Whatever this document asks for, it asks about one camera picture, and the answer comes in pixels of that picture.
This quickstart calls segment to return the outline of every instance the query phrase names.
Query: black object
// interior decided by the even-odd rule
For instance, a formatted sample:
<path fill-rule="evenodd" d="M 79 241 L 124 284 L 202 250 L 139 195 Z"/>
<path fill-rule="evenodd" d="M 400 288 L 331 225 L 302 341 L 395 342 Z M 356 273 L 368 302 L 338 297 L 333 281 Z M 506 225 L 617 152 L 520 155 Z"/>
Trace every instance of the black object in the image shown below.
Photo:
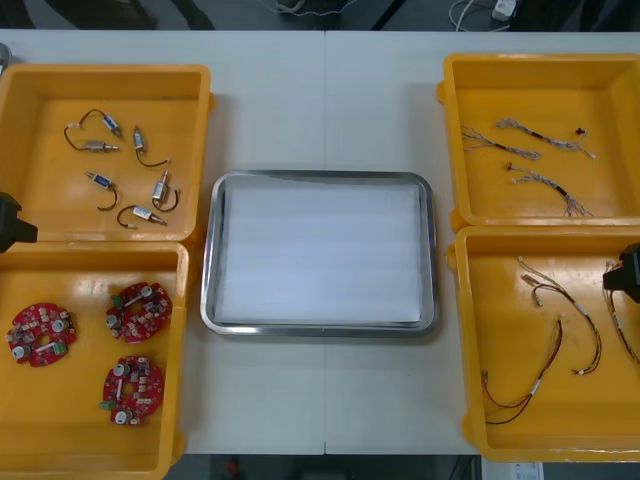
<path fill-rule="evenodd" d="M 629 245 L 620 254 L 622 266 L 602 277 L 605 290 L 622 290 L 640 303 L 640 243 Z"/>
<path fill-rule="evenodd" d="M 577 25 L 569 22 L 573 15 L 579 16 Z M 640 2 L 637 0 L 520 0 L 509 30 L 512 32 L 638 31 L 640 30 Z"/>
<path fill-rule="evenodd" d="M 391 5 L 387 7 L 371 30 L 382 30 L 387 22 L 391 20 L 398 10 L 400 10 L 400 7 L 404 5 L 404 2 L 405 0 L 393 0 Z"/>
<path fill-rule="evenodd" d="M 21 210 L 11 195 L 0 192 L 0 253 L 15 242 L 34 243 L 38 239 L 38 227 L 18 218 Z"/>

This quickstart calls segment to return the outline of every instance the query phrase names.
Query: circuit board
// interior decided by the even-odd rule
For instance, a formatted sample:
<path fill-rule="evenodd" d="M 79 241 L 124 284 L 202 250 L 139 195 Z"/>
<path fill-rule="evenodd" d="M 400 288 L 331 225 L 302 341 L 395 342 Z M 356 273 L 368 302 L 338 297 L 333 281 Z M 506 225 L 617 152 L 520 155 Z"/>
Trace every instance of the circuit board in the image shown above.
<path fill-rule="evenodd" d="M 57 362 L 76 340 L 69 312 L 54 303 L 36 303 L 13 319 L 5 340 L 18 363 L 44 367 Z"/>
<path fill-rule="evenodd" d="M 118 425 L 140 425 L 162 403 L 164 380 L 148 357 L 122 357 L 109 371 L 100 408 L 111 411 Z"/>
<path fill-rule="evenodd" d="M 136 283 L 111 297 L 107 327 L 115 338 L 139 343 L 153 337 L 169 323 L 172 303 L 159 283 Z"/>

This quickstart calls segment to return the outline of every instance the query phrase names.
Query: yellow plastic tray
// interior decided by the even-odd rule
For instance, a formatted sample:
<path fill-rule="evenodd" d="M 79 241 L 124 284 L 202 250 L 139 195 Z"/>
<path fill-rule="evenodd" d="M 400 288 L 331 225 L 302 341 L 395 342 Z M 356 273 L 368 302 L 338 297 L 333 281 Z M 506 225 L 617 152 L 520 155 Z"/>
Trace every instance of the yellow plastic tray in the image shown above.
<path fill-rule="evenodd" d="M 640 69 L 636 55 L 456 54 L 437 90 L 449 136 L 455 230 L 465 225 L 640 225 Z M 512 117 L 597 155 L 559 150 L 496 123 Z M 497 148 L 465 152 L 461 126 L 505 145 L 542 153 L 537 161 Z M 514 185 L 509 162 L 559 183 L 594 217 L 566 217 L 550 187 Z"/>
<path fill-rule="evenodd" d="M 40 241 L 170 240 L 195 244 L 204 238 L 197 224 L 207 121 L 213 96 L 210 74 L 198 65 L 16 65 L 0 82 L 0 191 L 22 205 L 21 218 L 39 227 Z M 63 130 L 89 110 L 111 115 L 122 127 L 125 142 L 109 132 L 99 115 L 83 130 L 69 135 L 81 142 L 98 139 L 121 151 L 78 152 L 67 144 Z M 148 143 L 146 161 L 171 157 L 169 166 L 145 168 L 133 149 L 138 125 Z M 181 190 L 176 210 L 157 212 L 151 193 L 164 168 L 170 186 Z M 120 200 L 111 212 L 111 192 L 93 184 L 85 172 L 106 176 Z M 128 230 L 116 223 L 120 208 L 138 204 L 168 222 L 168 226 L 135 219 Z"/>
<path fill-rule="evenodd" d="M 456 271 L 467 415 L 463 430 L 486 458 L 516 461 L 640 461 L 640 375 L 622 346 L 602 295 L 602 274 L 640 228 L 468 227 L 448 250 Z M 536 307 L 520 277 L 522 255 L 533 268 L 562 284 L 590 313 L 603 342 L 597 370 L 589 363 L 595 342 L 587 322 L 560 295 L 542 292 Z M 635 349 L 640 348 L 640 306 L 616 293 L 616 307 Z M 560 352 L 528 408 L 506 425 L 487 425 L 497 408 L 484 395 L 487 370 L 492 395 L 511 402 L 526 394 L 547 359 L 560 313 Z M 509 418 L 494 414 L 494 420 Z"/>
<path fill-rule="evenodd" d="M 69 310 L 78 339 L 48 367 L 0 355 L 0 478 L 160 479 L 182 454 L 177 433 L 189 254 L 177 243 L 38 243 L 0 255 L 0 329 L 29 304 Z M 160 282 L 173 301 L 170 324 L 140 344 L 105 326 L 110 295 Z M 163 404 L 139 427 L 121 427 L 98 408 L 109 369 L 124 355 L 148 355 L 165 379 Z"/>

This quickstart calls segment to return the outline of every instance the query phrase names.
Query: table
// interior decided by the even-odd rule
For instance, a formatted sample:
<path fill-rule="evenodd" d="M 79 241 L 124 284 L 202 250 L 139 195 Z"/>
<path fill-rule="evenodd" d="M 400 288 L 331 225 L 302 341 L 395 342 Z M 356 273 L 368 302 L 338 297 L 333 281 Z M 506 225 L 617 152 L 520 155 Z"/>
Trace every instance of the table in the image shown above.
<path fill-rule="evenodd" d="M 1 31 L 36 63 L 201 63 L 217 95 L 203 207 L 231 168 L 410 171 L 436 206 L 440 327 L 418 340 L 230 338 L 194 288 L 187 453 L 468 454 L 446 132 L 434 90 L 452 52 L 640 52 L 640 34 Z M 194 261 L 201 264 L 200 256 Z"/>

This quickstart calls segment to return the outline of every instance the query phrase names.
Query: gray floor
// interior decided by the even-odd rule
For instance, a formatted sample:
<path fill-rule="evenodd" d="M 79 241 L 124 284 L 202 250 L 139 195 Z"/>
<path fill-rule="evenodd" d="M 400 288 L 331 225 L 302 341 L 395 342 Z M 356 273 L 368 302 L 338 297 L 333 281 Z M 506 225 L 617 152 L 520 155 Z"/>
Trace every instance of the gray floor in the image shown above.
<path fill-rule="evenodd" d="M 275 0 L 195 0 L 218 30 L 309 30 L 317 28 L 317 17 L 292 17 L 271 11 Z M 370 30 L 392 0 L 356 0 L 340 15 L 342 30 Z M 43 0 L 25 0 L 32 21 L 38 28 L 72 29 Z M 187 30 L 187 23 L 170 0 L 142 0 L 157 18 L 158 30 Z M 449 7 L 453 0 L 406 0 L 385 30 L 451 31 Z M 462 8 L 455 12 L 460 15 Z M 465 19 L 469 29 L 487 31 L 504 24 L 491 20 L 490 10 L 470 11 Z"/>
<path fill-rule="evenodd" d="M 185 455 L 171 469 L 167 480 L 222 480 L 226 455 Z M 464 468 L 463 458 L 456 479 L 475 480 L 476 467 Z M 353 480 L 447 480 L 455 456 L 264 456 L 240 457 L 243 480 L 298 480 L 303 472 L 335 472 Z M 636 480 L 638 464 L 545 464 L 545 480 Z"/>

